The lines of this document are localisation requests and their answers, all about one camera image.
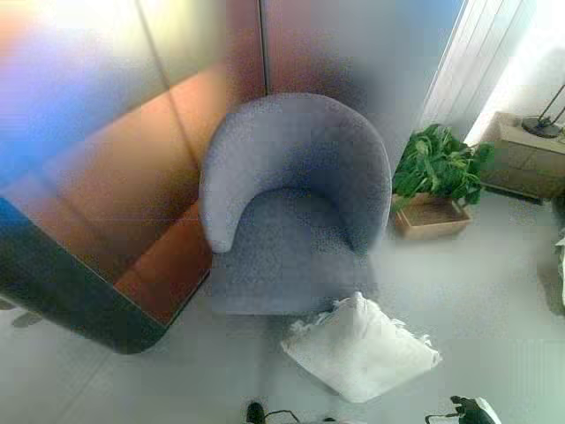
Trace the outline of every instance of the cushion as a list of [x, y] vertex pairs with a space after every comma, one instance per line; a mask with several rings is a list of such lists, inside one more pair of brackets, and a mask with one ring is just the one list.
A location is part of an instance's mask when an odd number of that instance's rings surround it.
[[228, 314], [328, 311], [354, 291], [374, 295], [364, 255], [355, 254], [343, 222], [325, 197], [304, 189], [263, 193], [247, 206], [234, 245], [214, 257], [203, 290]]
[[316, 322], [293, 325], [282, 348], [353, 403], [366, 402], [435, 367], [440, 354], [357, 292]]

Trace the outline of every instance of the black lamp base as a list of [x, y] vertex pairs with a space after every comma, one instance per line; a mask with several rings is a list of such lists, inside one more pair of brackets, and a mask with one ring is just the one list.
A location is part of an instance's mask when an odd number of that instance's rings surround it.
[[536, 117], [525, 117], [522, 120], [522, 128], [530, 134], [543, 137], [544, 139], [555, 139], [561, 134], [561, 128], [557, 125], [540, 126]]

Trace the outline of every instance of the shoe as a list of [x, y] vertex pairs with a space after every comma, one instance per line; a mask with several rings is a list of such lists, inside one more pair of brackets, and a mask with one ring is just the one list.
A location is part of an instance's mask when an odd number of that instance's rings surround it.
[[247, 408], [247, 422], [252, 424], [265, 424], [265, 410], [261, 404], [253, 402]]

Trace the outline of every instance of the upholstered fabric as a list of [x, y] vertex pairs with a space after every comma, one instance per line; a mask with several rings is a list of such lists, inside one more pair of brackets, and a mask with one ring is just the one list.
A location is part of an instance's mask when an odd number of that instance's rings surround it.
[[328, 200], [278, 189], [251, 201], [202, 290], [214, 310], [228, 314], [308, 314], [355, 291], [373, 295], [376, 284]]
[[214, 258], [204, 290], [231, 314], [308, 314], [376, 290], [365, 252], [384, 231], [388, 159], [376, 130], [321, 95], [274, 95], [229, 114], [203, 167]]
[[364, 253], [384, 229], [390, 168], [380, 135], [354, 110], [322, 95], [273, 95], [230, 113], [207, 152], [201, 217], [216, 253], [231, 249], [245, 206], [281, 187], [310, 188], [339, 209]]

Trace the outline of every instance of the lamp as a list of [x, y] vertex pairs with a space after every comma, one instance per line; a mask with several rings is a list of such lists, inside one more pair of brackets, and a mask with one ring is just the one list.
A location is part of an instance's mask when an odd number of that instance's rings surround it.
[[539, 115], [539, 117], [524, 118], [524, 120], [522, 121], [522, 128], [524, 130], [526, 130], [528, 133], [537, 135], [538, 137], [543, 137], [544, 139], [554, 139], [561, 134], [561, 128], [555, 123], [561, 117], [561, 115], [563, 115], [563, 112], [565, 112], [565, 107], [561, 109], [561, 112], [559, 112], [559, 115], [557, 115], [557, 117], [553, 121], [551, 120], [551, 117], [546, 117], [546, 113], [549, 108], [551, 108], [551, 106], [555, 103], [557, 97], [559, 97], [561, 91], [563, 91], [563, 88], [565, 88], [565, 83], [561, 86], [557, 94], [547, 105], [541, 115]]
[[453, 418], [454, 424], [501, 424], [501, 420], [494, 409], [482, 397], [468, 399], [467, 397], [453, 396], [451, 402], [457, 405], [456, 413], [428, 415], [426, 423], [432, 424], [432, 420], [436, 418]]

